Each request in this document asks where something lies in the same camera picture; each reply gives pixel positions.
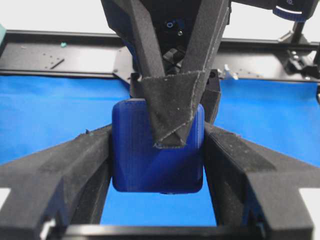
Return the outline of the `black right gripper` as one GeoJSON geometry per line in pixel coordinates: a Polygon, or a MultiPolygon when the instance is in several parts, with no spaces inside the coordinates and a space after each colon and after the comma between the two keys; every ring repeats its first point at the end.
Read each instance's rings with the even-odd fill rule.
{"type": "Polygon", "coordinates": [[[141,88],[154,146],[184,147],[229,22],[231,1],[103,0],[101,4],[108,26],[144,76],[141,88]],[[179,73],[167,75],[172,68],[179,68],[179,73]]]}

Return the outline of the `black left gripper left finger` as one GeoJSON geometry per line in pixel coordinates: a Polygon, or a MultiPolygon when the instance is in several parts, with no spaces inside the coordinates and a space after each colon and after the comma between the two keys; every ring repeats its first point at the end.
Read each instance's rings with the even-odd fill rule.
{"type": "Polygon", "coordinates": [[[110,125],[0,167],[0,237],[40,240],[48,223],[99,224],[111,179],[110,125]]]}

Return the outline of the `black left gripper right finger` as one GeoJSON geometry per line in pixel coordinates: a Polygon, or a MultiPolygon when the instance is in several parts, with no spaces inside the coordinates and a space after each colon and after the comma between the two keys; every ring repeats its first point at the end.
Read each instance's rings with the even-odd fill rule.
{"type": "Polygon", "coordinates": [[[320,169],[208,123],[204,168],[216,223],[266,240],[320,237],[320,169]]]}

